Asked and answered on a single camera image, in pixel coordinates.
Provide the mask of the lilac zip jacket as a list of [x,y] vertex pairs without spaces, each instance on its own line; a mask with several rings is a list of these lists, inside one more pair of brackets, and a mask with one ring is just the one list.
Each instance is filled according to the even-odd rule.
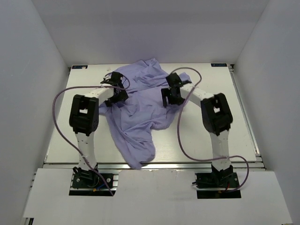
[[111,107],[102,104],[99,114],[108,122],[112,139],[124,160],[133,169],[155,158],[152,130],[163,130],[173,122],[178,105],[163,107],[161,89],[168,87],[168,74],[155,59],[122,66],[116,72],[128,80],[128,99]]

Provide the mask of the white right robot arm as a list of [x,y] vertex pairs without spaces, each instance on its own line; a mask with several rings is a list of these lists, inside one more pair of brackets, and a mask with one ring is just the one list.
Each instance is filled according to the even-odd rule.
[[233,116],[225,95],[208,93],[189,80],[181,80],[177,74],[171,74],[166,80],[169,87],[161,90],[164,107],[184,106],[187,101],[191,101],[201,108],[202,122],[210,134],[212,146],[211,180],[217,187],[224,186],[229,181],[228,176],[233,173],[228,144]]

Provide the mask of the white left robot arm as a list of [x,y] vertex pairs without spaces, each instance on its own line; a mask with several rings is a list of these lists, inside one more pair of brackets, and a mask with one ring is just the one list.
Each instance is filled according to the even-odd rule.
[[97,168],[94,150],[94,133],[99,125],[99,106],[112,106],[113,103],[125,101],[128,95],[122,80],[111,79],[101,82],[101,86],[85,95],[75,95],[71,105],[69,124],[75,133],[79,154],[79,170],[87,171],[83,182],[88,187],[94,187],[99,182],[99,175],[92,169]]

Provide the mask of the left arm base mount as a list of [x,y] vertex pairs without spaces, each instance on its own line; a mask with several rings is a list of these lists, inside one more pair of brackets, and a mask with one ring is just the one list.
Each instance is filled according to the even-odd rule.
[[116,174],[102,173],[102,177],[107,183],[107,188],[103,179],[91,170],[83,170],[78,167],[73,168],[73,176],[69,190],[70,196],[108,196],[112,197],[116,192]]

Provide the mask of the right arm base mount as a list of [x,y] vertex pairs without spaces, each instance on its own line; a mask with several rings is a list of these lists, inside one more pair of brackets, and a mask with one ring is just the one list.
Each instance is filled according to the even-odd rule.
[[214,172],[196,173],[192,186],[196,187],[198,199],[240,199],[240,186],[237,173],[219,179]]

